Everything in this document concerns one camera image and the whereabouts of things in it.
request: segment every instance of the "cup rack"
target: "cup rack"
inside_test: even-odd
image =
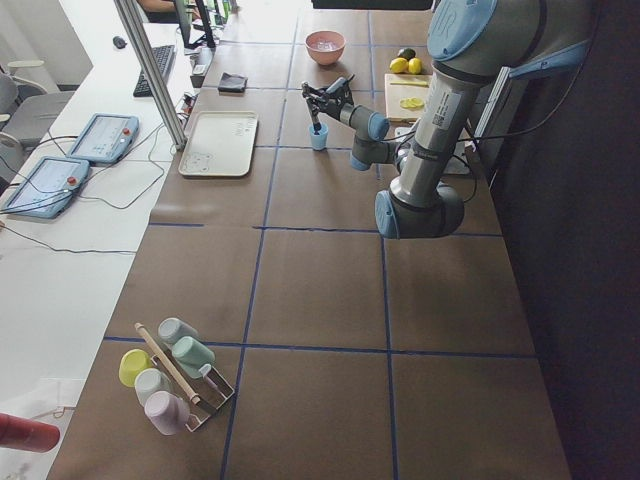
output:
[[[190,432],[194,432],[216,415],[235,395],[233,387],[213,365],[206,364],[200,368],[202,379],[187,380],[175,366],[171,352],[165,352],[143,324],[136,323],[135,329],[153,352],[151,361],[154,365],[168,374],[184,392],[189,402],[201,411],[200,415],[192,412],[189,416],[186,427]]]

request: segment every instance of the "yellow cup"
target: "yellow cup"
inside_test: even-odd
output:
[[[138,374],[152,366],[151,357],[147,352],[139,348],[129,350],[120,360],[118,378],[125,387],[133,387]]]

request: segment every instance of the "wooden cutting board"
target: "wooden cutting board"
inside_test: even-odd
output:
[[[400,100],[403,98],[416,97],[427,101],[429,88],[417,85],[404,85],[408,82],[427,82],[430,83],[431,75],[410,75],[385,73],[384,75],[384,99],[387,109],[387,118],[391,121],[415,121],[424,113],[422,108],[402,108]]]

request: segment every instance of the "red bottle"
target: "red bottle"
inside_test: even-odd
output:
[[[59,440],[60,430],[55,425],[0,413],[0,447],[48,452]]]

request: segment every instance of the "pink bowl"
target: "pink bowl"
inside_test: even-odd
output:
[[[309,56],[320,65],[336,63],[344,52],[346,41],[338,32],[313,32],[305,40]]]

